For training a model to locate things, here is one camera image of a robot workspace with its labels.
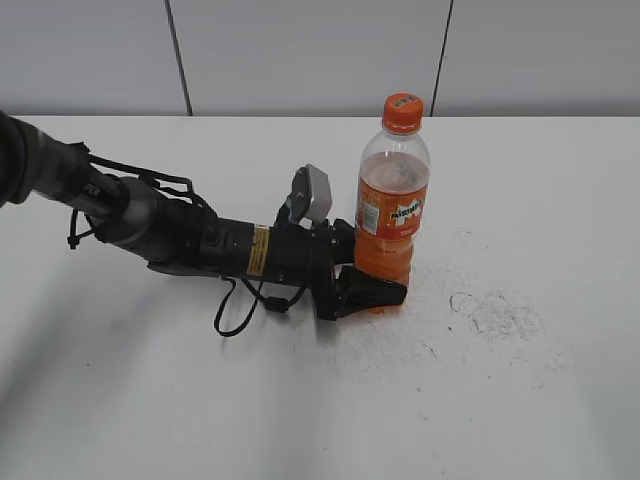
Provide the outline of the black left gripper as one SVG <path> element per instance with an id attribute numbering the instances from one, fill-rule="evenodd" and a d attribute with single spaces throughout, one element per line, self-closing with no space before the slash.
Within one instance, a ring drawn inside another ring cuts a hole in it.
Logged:
<path id="1" fill-rule="evenodd" d="M 267 280 L 298 289 L 290 299 L 267 298 L 267 309 L 285 313 L 310 290 L 317 317 L 337 320 L 382 307 L 399 306 L 407 286 L 371 276 L 354 266 L 355 228 L 343 219 L 324 221 L 310 229 L 278 219 L 270 229 Z"/>

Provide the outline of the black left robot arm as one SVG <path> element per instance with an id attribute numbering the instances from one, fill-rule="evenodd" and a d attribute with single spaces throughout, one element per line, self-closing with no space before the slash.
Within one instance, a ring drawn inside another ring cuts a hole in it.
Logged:
<path id="1" fill-rule="evenodd" d="M 356 268 L 355 230 L 328 220 L 329 179 L 313 165 L 296 171 L 274 223 L 264 226 L 218 216 L 188 178 L 95 156 L 3 115 L 1 200 L 20 204 L 31 193 L 69 206 L 90 235 L 151 270 L 242 283 L 270 312 L 287 312 L 293 300 L 265 295 L 266 283 L 310 292 L 317 316 L 330 321 L 406 298 L 404 285 Z"/>

